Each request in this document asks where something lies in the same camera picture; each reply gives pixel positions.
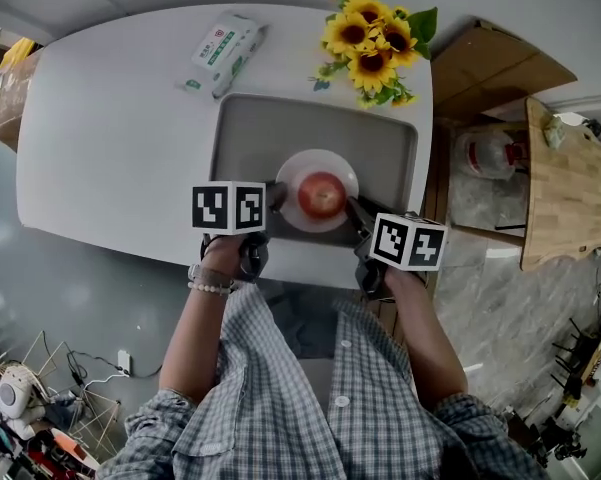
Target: checkered shirt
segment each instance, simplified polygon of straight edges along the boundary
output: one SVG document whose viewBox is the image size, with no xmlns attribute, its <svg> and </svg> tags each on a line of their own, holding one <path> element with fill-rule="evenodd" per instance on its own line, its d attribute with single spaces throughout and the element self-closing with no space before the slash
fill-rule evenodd
<svg viewBox="0 0 601 480">
<path fill-rule="evenodd" d="M 351 346 L 336 347 L 327 417 L 260 291 L 244 286 L 227 304 L 217 385 L 198 406 L 159 391 L 98 478 L 547 478 L 478 399 L 424 410 L 405 352 L 370 312 L 337 304 L 336 343 Z"/>
</svg>

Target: yellow flower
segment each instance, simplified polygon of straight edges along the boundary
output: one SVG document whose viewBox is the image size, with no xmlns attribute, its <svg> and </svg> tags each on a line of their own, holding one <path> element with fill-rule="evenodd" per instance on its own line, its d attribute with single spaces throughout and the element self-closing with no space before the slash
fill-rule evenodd
<svg viewBox="0 0 601 480">
<path fill-rule="evenodd" d="M 376 100 L 374 100 L 373 98 L 370 98 L 369 96 L 367 96 L 366 94 L 363 96 L 360 96 L 358 98 L 358 106 L 360 108 L 371 108 L 371 107 L 375 107 L 376 106 Z"/>
<path fill-rule="evenodd" d="M 347 67 L 349 78 L 353 80 L 356 89 L 363 88 L 366 92 L 373 89 L 378 92 L 396 77 L 396 65 L 390 52 L 379 51 L 356 52 Z"/>
<path fill-rule="evenodd" d="M 399 18 L 401 20 L 406 20 L 407 16 L 409 16 L 409 9 L 405 9 L 404 7 L 402 7 L 401 5 L 398 5 L 394 10 L 393 10 L 393 15 L 396 18 Z"/>
<path fill-rule="evenodd" d="M 391 102 L 392 107 L 406 107 L 407 105 L 411 105 L 418 100 L 418 96 L 408 96 L 403 94 L 401 98 L 393 98 Z"/>
<path fill-rule="evenodd" d="M 376 38 L 376 47 L 391 51 L 399 66 L 410 66 L 418 58 L 413 49 L 417 42 L 415 37 L 411 37 L 409 23 L 392 18 L 386 22 L 383 34 Z"/>
<path fill-rule="evenodd" d="M 322 41 L 327 43 L 325 48 L 334 54 L 371 50 L 373 41 L 368 37 L 368 29 L 360 13 L 340 13 L 327 23 Z"/>
<path fill-rule="evenodd" d="M 329 68 L 325 68 L 324 66 L 320 66 L 316 70 L 316 79 L 322 80 L 323 82 L 331 82 L 334 78 L 334 73 Z"/>
<path fill-rule="evenodd" d="M 359 12 L 367 20 L 373 23 L 377 19 L 391 17 L 391 9 L 378 0 L 347 0 L 343 11 L 345 14 Z"/>
</svg>

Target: white countertop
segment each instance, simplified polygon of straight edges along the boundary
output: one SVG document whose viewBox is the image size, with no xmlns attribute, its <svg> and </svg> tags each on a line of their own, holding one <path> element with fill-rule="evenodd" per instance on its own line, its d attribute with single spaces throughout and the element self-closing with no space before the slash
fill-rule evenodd
<svg viewBox="0 0 601 480">
<path fill-rule="evenodd" d="M 307 77 L 327 60 L 327 11 L 274 5 L 208 5 L 140 14 L 47 46 L 31 82 L 17 164 L 23 225 L 116 251 L 189 265 L 191 186 L 209 179 L 220 102 L 178 86 L 198 42 L 231 9 L 269 25 L 232 93 L 356 109 L 342 73 L 326 91 Z M 370 112 L 410 123 L 418 140 L 408 209 L 419 211 L 431 146 L 431 69 L 403 73 L 419 100 Z M 350 249 L 272 239 L 263 277 L 357 288 Z"/>
</svg>

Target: red apple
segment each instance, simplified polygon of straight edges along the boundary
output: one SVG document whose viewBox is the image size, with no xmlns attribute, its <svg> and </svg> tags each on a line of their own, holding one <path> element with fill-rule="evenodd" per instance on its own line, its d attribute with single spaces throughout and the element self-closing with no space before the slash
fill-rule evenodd
<svg viewBox="0 0 601 480">
<path fill-rule="evenodd" d="M 300 208 L 312 219 L 326 220 L 338 215 L 345 206 L 347 191 L 342 182 L 328 172 L 314 172 L 298 189 Z"/>
</svg>

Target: bracelet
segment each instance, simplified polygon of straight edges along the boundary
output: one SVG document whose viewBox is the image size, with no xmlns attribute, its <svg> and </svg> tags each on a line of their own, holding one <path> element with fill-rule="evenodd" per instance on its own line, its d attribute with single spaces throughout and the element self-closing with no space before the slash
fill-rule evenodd
<svg viewBox="0 0 601 480">
<path fill-rule="evenodd" d="M 188 272 L 189 288 L 202 292 L 228 296 L 236 287 L 230 276 L 216 272 L 201 265 L 192 265 Z"/>
<path fill-rule="evenodd" d="M 198 284 L 192 282 L 187 283 L 187 286 L 193 290 L 199 290 L 201 292 L 217 293 L 222 297 L 231 295 L 231 292 L 233 291 L 232 288 L 223 288 L 222 286 L 209 286 L 208 284 Z"/>
</svg>

